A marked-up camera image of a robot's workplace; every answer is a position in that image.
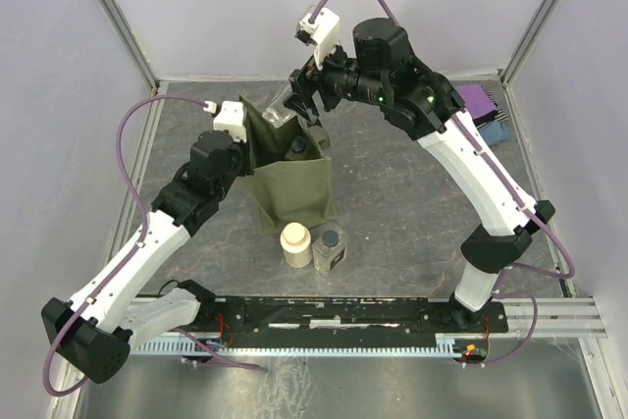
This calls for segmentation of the striped folded cloth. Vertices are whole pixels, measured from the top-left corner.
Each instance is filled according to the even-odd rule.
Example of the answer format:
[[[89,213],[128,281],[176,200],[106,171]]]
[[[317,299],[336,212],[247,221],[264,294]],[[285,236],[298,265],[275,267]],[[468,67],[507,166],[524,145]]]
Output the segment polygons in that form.
[[[482,85],[472,84],[467,92],[465,105],[477,129],[492,122],[504,122],[507,116],[499,108],[493,95]]]

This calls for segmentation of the clear bottle dark label front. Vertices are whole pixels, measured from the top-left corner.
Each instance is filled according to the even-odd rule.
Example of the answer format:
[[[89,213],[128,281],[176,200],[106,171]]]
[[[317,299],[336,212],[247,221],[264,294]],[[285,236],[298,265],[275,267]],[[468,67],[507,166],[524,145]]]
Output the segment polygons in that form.
[[[319,275],[329,277],[345,258],[347,235],[340,229],[325,230],[312,244],[314,268]]]

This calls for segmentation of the aluminium frame rail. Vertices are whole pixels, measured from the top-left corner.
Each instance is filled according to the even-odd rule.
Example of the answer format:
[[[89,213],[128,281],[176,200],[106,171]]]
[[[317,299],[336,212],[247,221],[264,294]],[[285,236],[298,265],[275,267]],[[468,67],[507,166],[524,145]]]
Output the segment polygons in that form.
[[[602,335],[605,329],[593,301],[527,296],[490,301],[468,314],[448,301],[428,298],[250,297],[205,300],[196,308],[176,308],[166,296],[134,302],[116,325],[137,328],[158,312],[163,334],[175,327],[218,332],[223,323],[241,337],[246,333],[298,329],[407,329],[425,336],[479,336],[519,333],[531,328],[550,336]]]

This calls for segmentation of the blue folded cloth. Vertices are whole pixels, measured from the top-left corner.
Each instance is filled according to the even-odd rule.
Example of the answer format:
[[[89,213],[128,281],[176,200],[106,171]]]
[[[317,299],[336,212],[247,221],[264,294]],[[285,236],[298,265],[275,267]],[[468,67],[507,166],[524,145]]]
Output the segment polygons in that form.
[[[508,126],[499,121],[492,121],[481,128],[478,128],[480,136],[487,143],[488,146],[492,147],[501,142],[507,141],[510,138],[510,131]]]

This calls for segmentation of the purple folded cloth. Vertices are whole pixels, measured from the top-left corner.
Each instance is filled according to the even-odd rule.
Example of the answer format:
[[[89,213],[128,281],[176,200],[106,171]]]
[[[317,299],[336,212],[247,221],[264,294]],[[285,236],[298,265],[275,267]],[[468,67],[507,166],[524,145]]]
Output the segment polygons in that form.
[[[497,105],[480,84],[460,84],[455,89],[475,122],[490,121],[497,115]]]

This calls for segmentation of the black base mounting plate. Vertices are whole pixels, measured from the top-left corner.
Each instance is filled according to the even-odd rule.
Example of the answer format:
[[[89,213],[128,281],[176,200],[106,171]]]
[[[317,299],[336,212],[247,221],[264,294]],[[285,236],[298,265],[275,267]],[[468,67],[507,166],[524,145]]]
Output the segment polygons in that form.
[[[446,300],[423,297],[227,296],[200,308],[183,327],[223,333],[234,348],[433,347],[436,336],[504,334],[502,303],[464,315]]]

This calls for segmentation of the olive green canvas bag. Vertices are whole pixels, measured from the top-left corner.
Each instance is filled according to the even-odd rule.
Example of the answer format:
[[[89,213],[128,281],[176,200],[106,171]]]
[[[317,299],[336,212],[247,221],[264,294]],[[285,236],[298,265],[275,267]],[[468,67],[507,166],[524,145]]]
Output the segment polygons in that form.
[[[244,97],[239,100],[247,111],[245,126],[253,174],[238,178],[235,186],[255,203],[258,233],[276,235],[293,222],[316,228],[335,221],[338,211],[332,159],[320,145],[327,132],[318,126],[308,128],[298,115],[276,129],[253,103]],[[290,143],[298,135],[311,142],[315,159],[285,160]]]

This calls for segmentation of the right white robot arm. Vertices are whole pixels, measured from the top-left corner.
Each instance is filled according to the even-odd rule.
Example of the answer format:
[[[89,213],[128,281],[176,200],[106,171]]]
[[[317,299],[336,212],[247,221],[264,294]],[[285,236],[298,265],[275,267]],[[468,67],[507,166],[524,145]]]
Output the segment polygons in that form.
[[[373,105],[384,119],[428,151],[449,173],[476,210],[480,225],[462,243],[466,260],[448,308],[450,323],[469,332],[485,318],[500,272],[516,262],[554,214],[509,175],[477,130],[464,100],[443,75],[414,53],[406,30],[387,18],[359,23],[352,37],[355,57],[340,46],[337,20],[300,20],[295,36],[314,47],[312,57],[288,81],[285,105],[310,126],[341,100]]]

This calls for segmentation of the clear bottle dark label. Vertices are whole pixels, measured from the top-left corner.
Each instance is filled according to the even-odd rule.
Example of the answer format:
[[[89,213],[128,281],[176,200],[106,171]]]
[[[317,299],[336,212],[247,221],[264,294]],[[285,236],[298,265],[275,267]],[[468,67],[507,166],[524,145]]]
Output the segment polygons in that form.
[[[261,112],[263,119],[276,129],[296,116],[296,113],[286,105],[291,96],[292,90],[289,86],[281,89]]]
[[[329,277],[345,258],[347,235],[340,229],[325,230],[312,244],[314,268],[319,275]]]

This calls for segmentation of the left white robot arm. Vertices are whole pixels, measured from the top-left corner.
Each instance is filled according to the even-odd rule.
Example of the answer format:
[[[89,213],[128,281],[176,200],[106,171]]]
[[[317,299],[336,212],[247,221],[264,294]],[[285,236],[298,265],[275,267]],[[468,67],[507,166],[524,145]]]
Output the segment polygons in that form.
[[[157,269],[218,212],[234,181],[251,172],[244,138],[202,133],[120,252],[69,300],[53,297],[43,306],[49,353],[102,384],[150,340],[179,327],[211,328],[216,296],[191,280],[141,307],[131,304]]]

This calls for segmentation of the clear bottle yellow label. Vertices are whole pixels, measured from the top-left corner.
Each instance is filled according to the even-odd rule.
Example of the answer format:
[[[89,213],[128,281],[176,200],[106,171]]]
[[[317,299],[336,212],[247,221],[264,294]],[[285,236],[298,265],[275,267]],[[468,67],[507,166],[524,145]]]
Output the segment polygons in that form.
[[[286,161],[307,161],[315,158],[315,149],[311,142],[302,135],[298,135],[290,143],[285,154]]]

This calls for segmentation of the cream round jar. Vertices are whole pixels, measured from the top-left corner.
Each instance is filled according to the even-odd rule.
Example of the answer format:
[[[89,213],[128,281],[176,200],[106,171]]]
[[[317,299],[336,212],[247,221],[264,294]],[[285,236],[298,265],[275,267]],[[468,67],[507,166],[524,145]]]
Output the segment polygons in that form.
[[[293,222],[284,227],[280,244],[285,260],[292,268],[304,268],[312,261],[311,234],[300,223]]]

